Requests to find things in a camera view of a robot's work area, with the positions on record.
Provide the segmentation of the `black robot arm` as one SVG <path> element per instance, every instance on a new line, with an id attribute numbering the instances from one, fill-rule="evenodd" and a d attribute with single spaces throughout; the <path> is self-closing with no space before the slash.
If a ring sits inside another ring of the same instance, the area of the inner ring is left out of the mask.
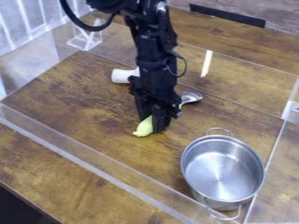
<path id="1" fill-rule="evenodd" d="M 136 47 L 138 75 L 129 76 L 130 94 L 141 119 L 152 119 L 153 132 L 161 132 L 180 114 L 180 96 L 174 93 L 177 60 L 173 31 L 165 0 L 86 0 L 90 8 L 120 15 L 129 27 Z"/>

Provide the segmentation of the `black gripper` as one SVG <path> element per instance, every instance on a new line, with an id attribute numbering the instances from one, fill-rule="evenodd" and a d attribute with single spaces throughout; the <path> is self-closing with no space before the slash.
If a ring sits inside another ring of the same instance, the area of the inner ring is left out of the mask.
<path id="1" fill-rule="evenodd" d="M 140 76 L 129 76 L 130 94 L 138 118 L 142 121 L 152 114 L 153 132 L 162 132 L 176 118 L 181 102 L 174 93 L 177 83 L 177 59 L 173 51 L 176 38 L 160 38 L 156 33 L 134 37 L 136 57 Z"/>

